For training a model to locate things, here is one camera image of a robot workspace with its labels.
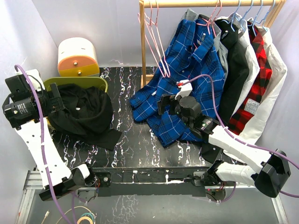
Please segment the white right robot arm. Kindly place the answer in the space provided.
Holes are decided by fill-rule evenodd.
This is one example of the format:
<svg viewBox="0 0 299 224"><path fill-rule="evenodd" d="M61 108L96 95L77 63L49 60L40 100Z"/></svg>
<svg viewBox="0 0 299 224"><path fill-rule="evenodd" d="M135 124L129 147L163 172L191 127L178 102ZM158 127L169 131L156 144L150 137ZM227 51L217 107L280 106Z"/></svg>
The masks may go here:
<svg viewBox="0 0 299 224"><path fill-rule="evenodd" d="M271 198L281 193L291 175L285 152L279 149L268 152L232 136L217 120L204 115L200 104L192 96L164 94L157 105L159 114L169 106L169 113L179 116L193 135L223 149L229 156L242 162L242 165L234 165L215 161L206 174L211 184L219 185L227 181L245 183L255 186Z"/></svg>

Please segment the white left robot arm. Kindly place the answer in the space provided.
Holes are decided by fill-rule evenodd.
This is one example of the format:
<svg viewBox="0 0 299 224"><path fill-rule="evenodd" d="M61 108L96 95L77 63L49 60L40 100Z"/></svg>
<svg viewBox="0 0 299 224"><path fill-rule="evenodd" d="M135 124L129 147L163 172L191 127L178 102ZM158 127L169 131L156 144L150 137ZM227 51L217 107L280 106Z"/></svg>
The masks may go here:
<svg viewBox="0 0 299 224"><path fill-rule="evenodd" d="M92 168L86 163L68 168L52 140L47 116L64 109L57 85L52 83L46 89L38 70L22 72L19 68L5 82L11 93L2 110L39 169L43 185L41 200L59 199L81 187L94 185L97 178Z"/></svg>

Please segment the black hanging shirt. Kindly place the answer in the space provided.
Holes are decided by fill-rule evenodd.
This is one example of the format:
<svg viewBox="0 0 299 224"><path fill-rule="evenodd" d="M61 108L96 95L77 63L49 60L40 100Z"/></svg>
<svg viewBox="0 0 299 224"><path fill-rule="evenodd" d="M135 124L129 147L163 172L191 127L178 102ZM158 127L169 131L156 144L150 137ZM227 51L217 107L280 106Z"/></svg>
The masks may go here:
<svg viewBox="0 0 299 224"><path fill-rule="evenodd" d="M232 31L230 24L216 20L215 24L221 29L221 43L228 50L228 75L226 77L218 114L225 126L228 126L236 103L239 99L244 81L249 75L249 68L245 56L245 48L238 42L238 28L233 25L235 32Z"/></svg>

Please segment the red black plaid shirt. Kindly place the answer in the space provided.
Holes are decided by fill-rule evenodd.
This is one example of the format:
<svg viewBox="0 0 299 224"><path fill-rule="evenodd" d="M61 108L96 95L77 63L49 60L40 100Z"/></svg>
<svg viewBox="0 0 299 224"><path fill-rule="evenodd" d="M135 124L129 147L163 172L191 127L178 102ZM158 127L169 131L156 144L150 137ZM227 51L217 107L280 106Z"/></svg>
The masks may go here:
<svg viewBox="0 0 299 224"><path fill-rule="evenodd" d="M242 102L237 112L229 120L229 130L237 135L244 130L248 121L253 118L254 115L256 115L257 109L262 100L262 96L266 91L270 77L272 75L272 69L264 50L264 41L262 35L255 25L249 27L249 39L254 49L260 70L247 97Z"/></svg>

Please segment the white grey hanging shirt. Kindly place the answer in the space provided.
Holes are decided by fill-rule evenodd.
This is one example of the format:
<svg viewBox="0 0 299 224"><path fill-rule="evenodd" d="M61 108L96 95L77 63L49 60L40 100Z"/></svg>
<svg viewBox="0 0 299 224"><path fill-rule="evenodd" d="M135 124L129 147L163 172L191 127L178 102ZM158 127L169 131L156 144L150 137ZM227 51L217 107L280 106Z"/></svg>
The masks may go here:
<svg viewBox="0 0 299 224"><path fill-rule="evenodd" d="M222 19L226 19L229 21L231 19L231 17L232 17L232 14L229 17L223 16ZM236 17L238 19L240 19L241 15L239 15L237 13ZM238 22L237 20L234 20L233 25L236 25L238 28L238 30L237 30L238 35L239 35L238 42L245 48L245 53L242 53L241 56L245 56L245 58L246 58L247 65L249 68L249 75L246 78L246 80L244 81L239 99L238 99L235 109L230 117L232 117L237 112L237 110L239 109L241 104L244 102L245 98L247 97L247 95L248 95L248 93L249 93L249 91L250 91L250 89L260 71L260 67L257 62L256 54L255 54L254 49L250 43L249 29L247 27L247 21L242 19L241 22L242 22L242 26L245 28L245 32L241 29L240 22Z"/></svg>

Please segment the pink hanger holding blue shirt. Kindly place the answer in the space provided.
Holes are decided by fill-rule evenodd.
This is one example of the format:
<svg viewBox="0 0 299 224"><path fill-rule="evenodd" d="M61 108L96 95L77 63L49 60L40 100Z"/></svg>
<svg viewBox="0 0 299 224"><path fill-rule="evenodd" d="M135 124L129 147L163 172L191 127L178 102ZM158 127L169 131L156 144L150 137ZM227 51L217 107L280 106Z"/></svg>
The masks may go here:
<svg viewBox="0 0 299 224"><path fill-rule="evenodd" d="M216 16L214 17L214 13L215 13L218 5L220 5L220 9L219 9L218 13L216 14ZM196 24L199 26L207 27L209 35L211 34L211 30L210 30L210 28L211 28L212 32L213 32L213 36L216 37L216 33L214 30L214 21L217 18L217 16L219 15L219 13L221 12L221 10L222 10L222 2L221 2L221 0L217 0L216 6L215 6L211 16L209 17L209 19L206 20L206 19L202 18L202 20L205 21L206 23L205 24L196 23Z"/></svg>

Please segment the green plastic basket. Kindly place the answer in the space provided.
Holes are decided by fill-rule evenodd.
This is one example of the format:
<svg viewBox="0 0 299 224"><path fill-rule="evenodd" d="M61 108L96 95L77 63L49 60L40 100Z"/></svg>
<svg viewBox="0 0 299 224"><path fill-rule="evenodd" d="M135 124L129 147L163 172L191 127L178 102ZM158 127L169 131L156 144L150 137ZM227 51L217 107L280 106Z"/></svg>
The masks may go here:
<svg viewBox="0 0 299 224"><path fill-rule="evenodd" d="M85 89L94 86L104 92L108 92L107 81L101 77L52 77L43 82L46 90L51 90L50 84L52 83L55 83L57 86L76 84Z"/></svg>

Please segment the white orange drawer box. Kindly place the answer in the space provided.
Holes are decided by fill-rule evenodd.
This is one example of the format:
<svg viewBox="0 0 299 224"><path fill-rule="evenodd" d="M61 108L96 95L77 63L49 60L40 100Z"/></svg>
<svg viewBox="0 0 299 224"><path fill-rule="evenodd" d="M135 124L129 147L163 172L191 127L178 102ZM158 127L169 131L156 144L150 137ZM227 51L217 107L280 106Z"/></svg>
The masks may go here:
<svg viewBox="0 0 299 224"><path fill-rule="evenodd" d="M58 46L57 70L62 77L99 75L100 68L94 45L82 37L63 40Z"/></svg>

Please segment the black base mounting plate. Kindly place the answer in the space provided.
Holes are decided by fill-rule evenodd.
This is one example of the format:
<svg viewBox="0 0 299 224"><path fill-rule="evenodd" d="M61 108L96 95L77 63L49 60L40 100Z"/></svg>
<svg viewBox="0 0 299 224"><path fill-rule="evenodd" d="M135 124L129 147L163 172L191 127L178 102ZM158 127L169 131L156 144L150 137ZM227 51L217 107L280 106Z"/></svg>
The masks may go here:
<svg viewBox="0 0 299 224"><path fill-rule="evenodd" d="M123 195L165 196L191 195L205 197L206 192L221 185L200 180L207 167L151 167L151 168L95 168L100 187L89 184L78 190L79 195L89 192L92 196Z"/></svg>

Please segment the wooden clothes rack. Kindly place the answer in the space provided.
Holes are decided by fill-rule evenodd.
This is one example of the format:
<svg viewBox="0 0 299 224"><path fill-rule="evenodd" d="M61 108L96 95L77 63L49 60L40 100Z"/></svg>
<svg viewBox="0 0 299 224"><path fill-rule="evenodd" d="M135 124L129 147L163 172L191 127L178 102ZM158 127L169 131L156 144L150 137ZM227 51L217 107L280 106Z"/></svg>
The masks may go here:
<svg viewBox="0 0 299 224"><path fill-rule="evenodd" d="M270 28L279 12L286 3L285 0L141 0L139 1L139 21L141 33L141 51L142 51L142 76L141 87L144 87L153 78L153 75L146 73L146 50L147 41L145 35L145 9L146 8L174 8L174 7L213 7L219 3L222 7L238 6L272 6L269 13L265 16L264 25Z"/></svg>

